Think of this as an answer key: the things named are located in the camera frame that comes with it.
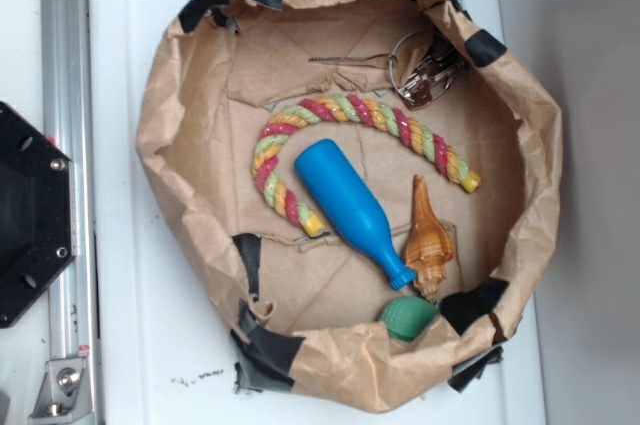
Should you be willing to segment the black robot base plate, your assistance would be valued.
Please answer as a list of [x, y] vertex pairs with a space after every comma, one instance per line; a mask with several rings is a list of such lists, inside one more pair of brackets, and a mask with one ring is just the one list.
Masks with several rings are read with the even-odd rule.
[[69, 158], [1, 104], [1, 327], [14, 326], [74, 258]]

